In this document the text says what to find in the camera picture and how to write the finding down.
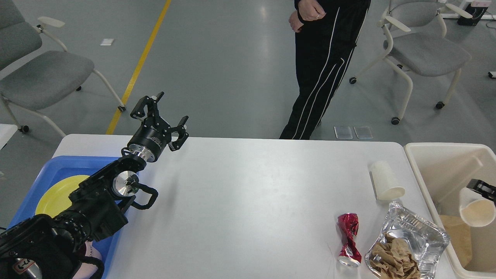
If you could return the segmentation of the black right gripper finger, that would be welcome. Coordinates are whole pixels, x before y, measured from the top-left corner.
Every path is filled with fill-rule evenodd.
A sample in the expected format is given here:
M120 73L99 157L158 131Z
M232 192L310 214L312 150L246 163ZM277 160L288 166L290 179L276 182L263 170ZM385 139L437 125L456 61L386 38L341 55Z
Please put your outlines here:
M489 185L483 180L471 179L466 185L466 188L471 189L490 201L496 201L496 187Z

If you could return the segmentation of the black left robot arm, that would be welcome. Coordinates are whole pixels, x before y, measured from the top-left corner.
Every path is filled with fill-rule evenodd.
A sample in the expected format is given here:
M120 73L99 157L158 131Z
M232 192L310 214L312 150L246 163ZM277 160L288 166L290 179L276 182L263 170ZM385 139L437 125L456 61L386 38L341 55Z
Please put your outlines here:
M79 253L87 241L113 236L129 221L129 207L147 210L158 191L139 182L137 173L159 159L166 146L179 150L188 138L181 118L172 127L159 115L163 97L142 97L130 115L141 126L122 149L122 156L79 183L69 194L71 206L55 217L36 214L1 234L2 279L72 279L83 263L96 267L92 279L103 277L101 259Z

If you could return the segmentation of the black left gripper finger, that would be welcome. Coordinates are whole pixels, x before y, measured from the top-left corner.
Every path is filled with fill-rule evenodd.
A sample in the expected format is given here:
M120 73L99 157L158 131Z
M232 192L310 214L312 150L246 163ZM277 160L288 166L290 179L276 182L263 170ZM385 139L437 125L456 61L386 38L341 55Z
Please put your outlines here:
M184 116L181 118L176 127L170 127L169 129L167 129L167 133L170 135L178 134L178 138L175 141L168 142L168 146L171 151L179 150L188 139L188 133L186 131L187 120L188 116Z
M144 96L136 106L131 110L131 118L138 119L142 122L143 127L155 130L169 129L169 124L159 115L158 102L163 97L164 92L158 96Z

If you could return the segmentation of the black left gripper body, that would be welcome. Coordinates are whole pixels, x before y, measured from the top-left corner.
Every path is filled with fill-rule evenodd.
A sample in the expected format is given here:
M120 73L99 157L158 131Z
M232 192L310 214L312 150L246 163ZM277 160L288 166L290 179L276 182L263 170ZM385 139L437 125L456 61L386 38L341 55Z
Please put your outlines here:
M156 162L166 147L175 150L171 133L167 132L170 129L169 125L156 128L142 124L129 141L127 150L146 162Z

